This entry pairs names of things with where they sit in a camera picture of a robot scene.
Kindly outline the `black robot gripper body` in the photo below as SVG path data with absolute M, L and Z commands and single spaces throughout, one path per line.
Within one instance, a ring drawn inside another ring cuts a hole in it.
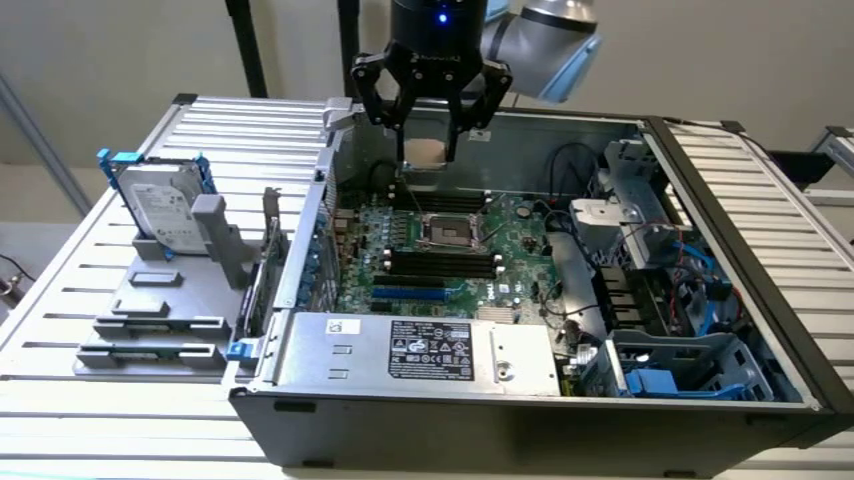
M 480 74 L 481 1 L 391 3 L 388 72 L 399 95 L 445 98 Z

